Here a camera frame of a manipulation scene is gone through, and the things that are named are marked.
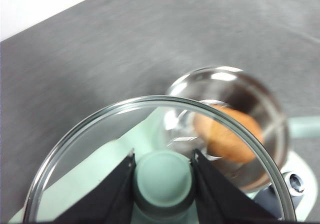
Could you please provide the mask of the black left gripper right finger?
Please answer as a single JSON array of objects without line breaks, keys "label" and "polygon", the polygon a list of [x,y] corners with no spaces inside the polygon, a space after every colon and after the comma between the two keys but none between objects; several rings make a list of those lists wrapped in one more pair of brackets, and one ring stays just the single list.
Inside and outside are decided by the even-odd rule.
[{"label": "black left gripper right finger", "polygon": [[195,203],[201,224],[277,224],[279,220],[246,196],[198,149],[192,151]]}]

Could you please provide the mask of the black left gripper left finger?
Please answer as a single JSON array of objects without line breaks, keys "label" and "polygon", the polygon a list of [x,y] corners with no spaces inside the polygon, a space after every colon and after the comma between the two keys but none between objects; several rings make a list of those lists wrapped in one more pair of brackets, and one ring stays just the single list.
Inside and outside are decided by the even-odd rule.
[{"label": "black left gripper left finger", "polygon": [[129,224],[134,205],[134,151],[102,180],[53,222],[55,224]]}]

